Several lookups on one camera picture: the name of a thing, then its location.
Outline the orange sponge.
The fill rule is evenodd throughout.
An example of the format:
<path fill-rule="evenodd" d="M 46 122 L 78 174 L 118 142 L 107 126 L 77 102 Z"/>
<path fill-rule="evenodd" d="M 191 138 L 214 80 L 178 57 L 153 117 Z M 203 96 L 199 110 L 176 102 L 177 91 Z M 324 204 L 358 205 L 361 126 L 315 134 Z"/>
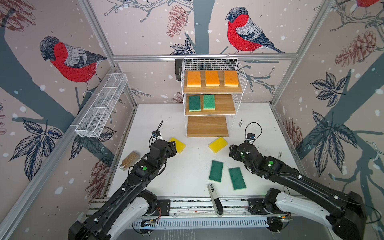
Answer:
<path fill-rule="evenodd" d="M 218 71 L 205 71 L 206 87 L 219 87 L 220 79 Z"/>
<path fill-rule="evenodd" d="M 187 87 L 200 88 L 201 87 L 201 72 L 200 71 L 187 71 Z"/>
<path fill-rule="evenodd" d="M 237 88 L 239 86 L 237 71 L 224 71 L 224 84 L 225 87 Z"/>

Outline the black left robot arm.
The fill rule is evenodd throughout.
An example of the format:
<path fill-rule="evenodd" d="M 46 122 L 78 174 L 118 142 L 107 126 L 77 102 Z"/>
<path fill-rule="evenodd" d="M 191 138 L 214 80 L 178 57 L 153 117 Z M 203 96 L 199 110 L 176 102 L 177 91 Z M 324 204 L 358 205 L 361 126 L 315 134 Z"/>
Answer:
<path fill-rule="evenodd" d="M 69 229 L 69 240 L 115 240 L 142 215 L 153 214 L 157 196 L 145 188 L 162 171 L 168 158 L 177 154 L 176 143 L 156 140 L 138 161 L 112 197 L 83 223 Z"/>

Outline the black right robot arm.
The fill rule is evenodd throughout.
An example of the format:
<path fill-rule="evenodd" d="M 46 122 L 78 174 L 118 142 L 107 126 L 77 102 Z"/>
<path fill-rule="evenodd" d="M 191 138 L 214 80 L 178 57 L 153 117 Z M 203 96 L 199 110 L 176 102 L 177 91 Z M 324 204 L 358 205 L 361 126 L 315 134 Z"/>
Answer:
<path fill-rule="evenodd" d="M 301 194 L 298 198 L 271 188 L 256 204 L 249 203 L 251 214 L 293 213 L 326 226 L 342 240 L 363 239 L 367 213 L 359 194 L 346 194 L 317 183 L 274 157 L 262 156 L 248 141 L 231 145 L 229 156 L 242 162 L 252 174 Z"/>

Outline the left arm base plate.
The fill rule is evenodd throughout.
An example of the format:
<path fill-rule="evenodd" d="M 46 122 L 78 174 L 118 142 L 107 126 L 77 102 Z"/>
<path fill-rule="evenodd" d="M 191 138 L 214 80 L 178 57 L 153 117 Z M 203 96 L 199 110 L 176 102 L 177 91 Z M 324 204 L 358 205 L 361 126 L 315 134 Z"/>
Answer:
<path fill-rule="evenodd" d="M 149 203 L 149 208 L 145 216 L 162 217 L 170 214 L 171 201 L 170 200 L 156 200 Z"/>

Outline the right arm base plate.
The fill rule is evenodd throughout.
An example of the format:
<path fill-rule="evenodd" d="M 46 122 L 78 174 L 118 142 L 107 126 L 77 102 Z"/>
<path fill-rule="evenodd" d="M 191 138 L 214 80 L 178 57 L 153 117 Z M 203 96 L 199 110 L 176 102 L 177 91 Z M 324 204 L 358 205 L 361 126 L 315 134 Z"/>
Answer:
<path fill-rule="evenodd" d="M 281 211 L 275 202 L 264 199 L 248 199 L 248 212 L 251 215 L 279 215 L 286 216 L 287 212 Z"/>

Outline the light green sponge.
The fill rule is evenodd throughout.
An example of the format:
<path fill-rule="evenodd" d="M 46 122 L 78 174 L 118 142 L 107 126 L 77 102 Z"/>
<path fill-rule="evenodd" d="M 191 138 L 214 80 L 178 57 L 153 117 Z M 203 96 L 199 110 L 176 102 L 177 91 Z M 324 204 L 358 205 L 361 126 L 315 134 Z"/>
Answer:
<path fill-rule="evenodd" d="M 215 95 L 204 95 L 204 111 L 214 111 L 216 109 Z"/>

